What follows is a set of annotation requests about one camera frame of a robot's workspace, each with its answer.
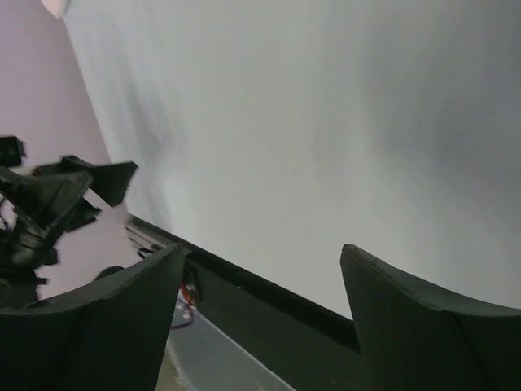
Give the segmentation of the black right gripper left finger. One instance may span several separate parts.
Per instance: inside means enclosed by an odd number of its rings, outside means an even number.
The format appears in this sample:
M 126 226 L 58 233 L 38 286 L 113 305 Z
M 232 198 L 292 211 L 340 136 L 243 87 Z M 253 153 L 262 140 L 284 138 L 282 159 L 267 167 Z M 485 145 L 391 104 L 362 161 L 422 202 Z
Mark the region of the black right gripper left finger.
M 178 244 L 70 292 L 1 311 L 3 390 L 153 390 L 177 304 Z

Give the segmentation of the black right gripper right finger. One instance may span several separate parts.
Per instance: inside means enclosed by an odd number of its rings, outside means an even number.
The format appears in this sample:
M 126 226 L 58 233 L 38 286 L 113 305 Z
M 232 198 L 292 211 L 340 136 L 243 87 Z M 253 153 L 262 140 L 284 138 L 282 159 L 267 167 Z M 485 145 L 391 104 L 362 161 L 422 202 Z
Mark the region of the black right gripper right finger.
M 371 390 L 518 390 L 520 311 L 449 291 L 352 244 L 340 259 Z

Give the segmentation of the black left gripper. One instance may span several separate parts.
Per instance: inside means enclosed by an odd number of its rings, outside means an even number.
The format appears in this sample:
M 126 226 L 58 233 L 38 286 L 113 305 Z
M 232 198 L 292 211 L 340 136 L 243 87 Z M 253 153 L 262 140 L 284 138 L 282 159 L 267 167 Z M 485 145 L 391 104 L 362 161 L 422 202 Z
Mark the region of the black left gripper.
M 13 205 L 15 222 L 1 218 L 1 307 L 22 307 L 38 300 L 37 287 L 47 282 L 36 270 L 58 262 L 56 243 L 96 221 L 96 208 L 84 194 L 89 188 L 109 206 L 123 203 L 138 169 L 132 161 L 94 165 L 64 156 L 50 172 L 18 174 L 24 144 L 1 137 L 1 203 Z

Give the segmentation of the cream and green t-shirt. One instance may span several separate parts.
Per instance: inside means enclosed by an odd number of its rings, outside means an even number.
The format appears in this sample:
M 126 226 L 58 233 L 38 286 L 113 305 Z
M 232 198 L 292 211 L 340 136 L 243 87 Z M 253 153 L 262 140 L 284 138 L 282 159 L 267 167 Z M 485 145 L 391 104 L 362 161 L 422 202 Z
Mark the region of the cream and green t-shirt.
M 63 19 L 67 12 L 70 0 L 42 0 L 42 5 L 57 20 Z

